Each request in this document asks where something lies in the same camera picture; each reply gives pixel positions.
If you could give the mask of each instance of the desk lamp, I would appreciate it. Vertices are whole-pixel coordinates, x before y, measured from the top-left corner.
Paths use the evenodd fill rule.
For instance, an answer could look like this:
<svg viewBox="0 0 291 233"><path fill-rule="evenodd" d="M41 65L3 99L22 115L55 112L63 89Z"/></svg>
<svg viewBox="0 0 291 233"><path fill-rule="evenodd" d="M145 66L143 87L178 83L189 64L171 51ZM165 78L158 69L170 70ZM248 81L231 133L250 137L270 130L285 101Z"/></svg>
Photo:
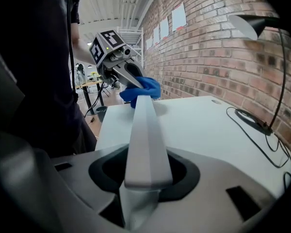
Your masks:
<svg viewBox="0 0 291 233"><path fill-rule="evenodd" d="M251 127L255 128L256 130L266 135L271 135L271 133L273 132L272 126L279 112L280 105L283 99L284 90L285 90L285 84L286 84L286 53L285 53L285 48L283 45L282 32L280 30L283 28L282 23L280 19L276 17L260 17L260 16L253 16L253 15L230 15L228 19L236 29L238 29L246 37L252 40L257 40L258 37L261 35L262 31L265 29L265 27L272 27L272 28L279 29L279 35L280 35L282 51L283 51L283 81L282 81L282 88L281 88L281 93L279 97L279 102L278 102L274 117L270 125L267 125L266 122L263 122L261 119L257 118L256 116L254 116L253 114L247 111L244 111L241 109L235 110L235 114L242 121L244 121Z"/></svg>

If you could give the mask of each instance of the person's arm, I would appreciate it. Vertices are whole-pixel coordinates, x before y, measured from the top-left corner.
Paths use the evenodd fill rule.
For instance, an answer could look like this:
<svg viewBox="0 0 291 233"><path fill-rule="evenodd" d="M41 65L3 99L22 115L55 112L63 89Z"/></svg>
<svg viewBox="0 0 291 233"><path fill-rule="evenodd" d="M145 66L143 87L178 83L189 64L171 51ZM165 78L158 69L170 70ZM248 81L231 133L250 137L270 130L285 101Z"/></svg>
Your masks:
<svg viewBox="0 0 291 233"><path fill-rule="evenodd" d="M80 61L96 65L91 53L89 52L88 45L80 39L77 23L71 24L71 38L74 57Z"/></svg>

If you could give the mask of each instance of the floor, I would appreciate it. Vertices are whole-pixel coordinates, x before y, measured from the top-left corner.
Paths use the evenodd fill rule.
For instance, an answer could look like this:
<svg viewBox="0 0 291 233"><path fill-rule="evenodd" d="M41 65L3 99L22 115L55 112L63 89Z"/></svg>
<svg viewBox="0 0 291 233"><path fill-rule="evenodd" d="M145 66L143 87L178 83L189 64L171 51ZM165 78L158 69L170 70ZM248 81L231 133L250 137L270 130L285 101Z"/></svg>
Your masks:
<svg viewBox="0 0 291 233"><path fill-rule="evenodd" d="M109 96L107 96L105 93L102 92L102 99L103 99L105 106L123 104L123 100L119 96L120 90L114 90L114 89L111 89L110 87L108 87L107 90L110 92L110 94L108 92L106 92ZM94 93L89 95L89 98L91 100L91 104L93 104L94 101L96 100L96 97L97 97L97 87L91 86L89 89L89 92L94 92ZM85 99L84 99L83 91L78 89L77 93L79 95L78 105L80 107L81 112L83 114L85 114L86 111L88 110L88 107L87 107L87 104L86 104ZM98 103L95 106L95 108L98 108L100 106L101 106L101 104L100 104L100 101L98 100ZM94 115L94 116L88 115L88 116L86 116L85 120L87 123L89 123L88 126L91 128L91 130L94 133L94 135L96 136L96 138L98 138L100 128L101 128L101 123L98 119L98 116L97 115Z"/></svg>

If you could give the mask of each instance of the white countertop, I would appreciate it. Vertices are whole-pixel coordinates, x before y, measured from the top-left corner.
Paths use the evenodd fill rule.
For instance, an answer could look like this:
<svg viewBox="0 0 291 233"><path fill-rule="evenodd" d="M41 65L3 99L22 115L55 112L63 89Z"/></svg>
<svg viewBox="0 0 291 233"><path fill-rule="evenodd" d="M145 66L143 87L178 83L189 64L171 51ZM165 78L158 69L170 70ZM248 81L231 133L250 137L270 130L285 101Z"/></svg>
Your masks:
<svg viewBox="0 0 291 233"><path fill-rule="evenodd" d="M230 104L212 96L160 100L153 104L167 147L224 160L263 185L276 198L283 193L283 173L291 173L290 160L282 168L275 168L226 115ZM243 123L233 109L229 109L229 114L275 163L285 161L286 155L280 147L277 152L271 152L264 134ZM96 150L129 143L133 115L134 109L129 104L108 107ZM268 139L275 148L276 137L271 135Z"/></svg>

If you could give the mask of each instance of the blue rag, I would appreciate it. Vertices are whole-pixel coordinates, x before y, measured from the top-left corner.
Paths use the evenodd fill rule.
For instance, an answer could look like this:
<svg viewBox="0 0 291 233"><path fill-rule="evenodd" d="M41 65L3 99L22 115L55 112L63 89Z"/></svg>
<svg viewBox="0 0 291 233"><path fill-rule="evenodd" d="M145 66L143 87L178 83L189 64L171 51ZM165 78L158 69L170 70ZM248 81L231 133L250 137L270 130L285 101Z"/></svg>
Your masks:
<svg viewBox="0 0 291 233"><path fill-rule="evenodd" d="M138 95L150 95L153 99L159 99L161 97L161 86L153 78L148 77L136 77L136 80L144 87L141 88L126 88L125 91L120 92L121 98L125 102L130 101L132 108L136 108L136 102Z"/></svg>

